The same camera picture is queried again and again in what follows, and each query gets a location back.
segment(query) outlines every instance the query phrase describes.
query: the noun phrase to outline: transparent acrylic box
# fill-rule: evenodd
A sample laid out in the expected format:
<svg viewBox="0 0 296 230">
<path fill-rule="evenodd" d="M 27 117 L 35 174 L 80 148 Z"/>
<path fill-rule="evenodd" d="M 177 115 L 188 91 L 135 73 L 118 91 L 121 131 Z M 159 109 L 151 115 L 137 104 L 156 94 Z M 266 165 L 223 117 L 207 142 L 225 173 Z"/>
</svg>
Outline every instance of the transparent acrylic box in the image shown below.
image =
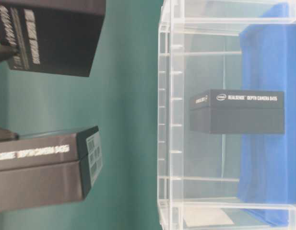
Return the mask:
<svg viewBox="0 0 296 230">
<path fill-rule="evenodd" d="M 164 0 L 158 32 L 163 229 L 296 230 L 296 0 Z M 193 131 L 209 89 L 283 92 L 284 133 Z"/>
</svg>

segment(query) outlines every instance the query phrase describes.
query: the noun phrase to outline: black box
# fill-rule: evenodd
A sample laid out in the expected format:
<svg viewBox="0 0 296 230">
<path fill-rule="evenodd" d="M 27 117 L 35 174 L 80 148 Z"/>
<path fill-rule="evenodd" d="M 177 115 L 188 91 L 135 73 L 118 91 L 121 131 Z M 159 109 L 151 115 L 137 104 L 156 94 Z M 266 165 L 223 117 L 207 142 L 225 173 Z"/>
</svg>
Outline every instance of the black box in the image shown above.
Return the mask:
<svg viewBox="0 0 296 230">
<path fill-rule="evenodd" d="M 102 165 L 97 126 L 0 142 L 0 212 L 83 200 Z"/>
<path fill-rule="evenodd" d="M 215 134 L 283 134 L 284 93 L 208 90 L 190 99 L 190 129 Z"/>
<path fill-rule="evenodd" d="M 10 69 L 88 77 L 106 0 L 0 0 L 0 43 L 19 49 Z"/>
</svg>

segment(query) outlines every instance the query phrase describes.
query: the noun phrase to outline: teal surface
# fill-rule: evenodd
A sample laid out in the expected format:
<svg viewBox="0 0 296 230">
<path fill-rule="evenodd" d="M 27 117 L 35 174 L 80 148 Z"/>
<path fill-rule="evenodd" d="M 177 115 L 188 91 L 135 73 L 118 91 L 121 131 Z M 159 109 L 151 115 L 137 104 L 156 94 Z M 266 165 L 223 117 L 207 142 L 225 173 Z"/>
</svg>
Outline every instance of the teal surface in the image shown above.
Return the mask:
<svg viewBox="0 0 296 230">
<path fill-rule="evenodd" d="M 162 0 L 108 0 L 90 78 L 0 64 L 0 126 L 20 134 L 98 124 L 104 167 L 84 202 L 0 213 L 0 230 L 159 230 L 157 27 Z"/>
</svg>

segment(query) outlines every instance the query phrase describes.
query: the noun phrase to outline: blue cloth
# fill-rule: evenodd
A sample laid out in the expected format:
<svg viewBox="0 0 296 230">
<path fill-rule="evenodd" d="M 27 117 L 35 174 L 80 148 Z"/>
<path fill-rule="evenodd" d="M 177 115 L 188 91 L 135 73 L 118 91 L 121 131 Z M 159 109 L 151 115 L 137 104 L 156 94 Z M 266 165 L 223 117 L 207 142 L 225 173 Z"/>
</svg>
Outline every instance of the blue cloth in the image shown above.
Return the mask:
<svg viewBox="0 0 296 230">
<path fill-rule="evenodd" d="M 287 17 L 288 5 L 263 17 Z M 254 24 L 240 35 L 242 87 L 284 91 L 285 134 L 242 135 L 238 197 L 246 203 L 296 204 L 296 24 Z M 271 226 L 287 226 L 286 210 L 246 209 Z"/>
</svg>

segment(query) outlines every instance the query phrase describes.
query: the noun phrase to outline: intel logo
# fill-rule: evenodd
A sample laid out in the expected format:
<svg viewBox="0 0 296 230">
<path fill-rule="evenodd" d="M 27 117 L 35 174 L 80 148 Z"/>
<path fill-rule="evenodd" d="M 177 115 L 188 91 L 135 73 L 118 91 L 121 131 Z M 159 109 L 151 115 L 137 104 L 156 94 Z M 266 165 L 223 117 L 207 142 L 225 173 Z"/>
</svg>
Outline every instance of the intel logo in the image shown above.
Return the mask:
<svg viewBox="0 0 296 230">
<path fill-rule="evenodd" d="M 223 101 L 223 100 L 226 99 L 226 94 L 222 93 L 222 94 L 218 95 L 218 96 L 216 97 L 216 99 L 219 100 L 219 101 Z"/>
</svg>

